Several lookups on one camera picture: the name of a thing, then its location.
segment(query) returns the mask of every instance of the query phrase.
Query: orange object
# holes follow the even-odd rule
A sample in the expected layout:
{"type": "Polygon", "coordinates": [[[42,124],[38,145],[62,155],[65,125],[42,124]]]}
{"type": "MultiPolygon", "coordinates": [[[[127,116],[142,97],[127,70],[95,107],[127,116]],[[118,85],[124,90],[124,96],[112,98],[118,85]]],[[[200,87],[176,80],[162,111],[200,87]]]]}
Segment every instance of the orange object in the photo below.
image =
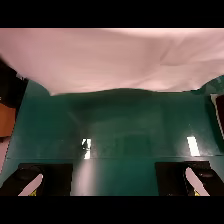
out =
{"type": "Polygon", "coordinates": [[[0,137],[11,136],[15,124],[16,109],[0,103],[0,137]]]}

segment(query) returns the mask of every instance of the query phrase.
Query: glossy green tabletop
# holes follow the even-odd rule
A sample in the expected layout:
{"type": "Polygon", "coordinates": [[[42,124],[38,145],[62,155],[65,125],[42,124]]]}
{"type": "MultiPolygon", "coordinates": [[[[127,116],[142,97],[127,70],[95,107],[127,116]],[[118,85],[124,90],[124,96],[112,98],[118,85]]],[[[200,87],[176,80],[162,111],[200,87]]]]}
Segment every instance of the glossy green tabletop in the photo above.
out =
{"type": "Polygon", "coordinates": [[[73,163],[71,195],[158,195],[157,161],[208,160],[224,180],[224,141],[209,95],[223,93],[223,83],[219,77],[182,93],[50,96],[30,81],[0,185],[22,162],[73,163]],[[191,155],[187,137],[195,137],[200,156],[191,155]],[[83,139],[91,139],[90,159],[83,139]]]}

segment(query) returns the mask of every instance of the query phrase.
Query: green surface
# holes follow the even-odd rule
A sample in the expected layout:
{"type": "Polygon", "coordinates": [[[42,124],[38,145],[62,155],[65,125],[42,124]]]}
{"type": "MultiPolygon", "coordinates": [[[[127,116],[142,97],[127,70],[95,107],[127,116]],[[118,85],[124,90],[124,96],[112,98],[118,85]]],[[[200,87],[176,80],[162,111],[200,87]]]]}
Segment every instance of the green surface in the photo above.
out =
{"type": "Polygon", "coordinates": [[[49,96],[29,82],[0,185],[21,162],[74,164],[71,195],[158,195],[156,161],[209,160],[224,177],[224,141],[209,94],[223,77],[198,91],[155,93],[117,89],[49,96]],[[191,157],[187,137],[201,157],[191,157]],[[92,140],[84,160],[82,139],[92,140]]]}

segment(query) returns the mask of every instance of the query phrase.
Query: pink fabric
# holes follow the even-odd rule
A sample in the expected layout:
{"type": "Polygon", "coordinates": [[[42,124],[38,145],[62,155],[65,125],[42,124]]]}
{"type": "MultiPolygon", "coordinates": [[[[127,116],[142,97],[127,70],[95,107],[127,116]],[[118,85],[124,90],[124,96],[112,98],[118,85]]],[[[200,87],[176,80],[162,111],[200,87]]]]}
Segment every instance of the pink fabric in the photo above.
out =
{"type": "Polygon", "coordinates": [[[186,91],[224,73],[224,29],[0,29],[0,55],[52,95],[186,91]]]}

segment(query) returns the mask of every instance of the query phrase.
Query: white cloth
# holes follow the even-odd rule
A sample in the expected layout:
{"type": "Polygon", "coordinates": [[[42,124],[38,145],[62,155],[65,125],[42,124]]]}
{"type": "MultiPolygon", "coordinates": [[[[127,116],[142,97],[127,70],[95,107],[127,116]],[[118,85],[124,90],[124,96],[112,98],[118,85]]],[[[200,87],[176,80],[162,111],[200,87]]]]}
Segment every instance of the white cloth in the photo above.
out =
{"type": "Polygon", "coordinates": [[[224,29],[0,29],[0,55],[51,95],[186,91],[224,74],[224,29]]]}

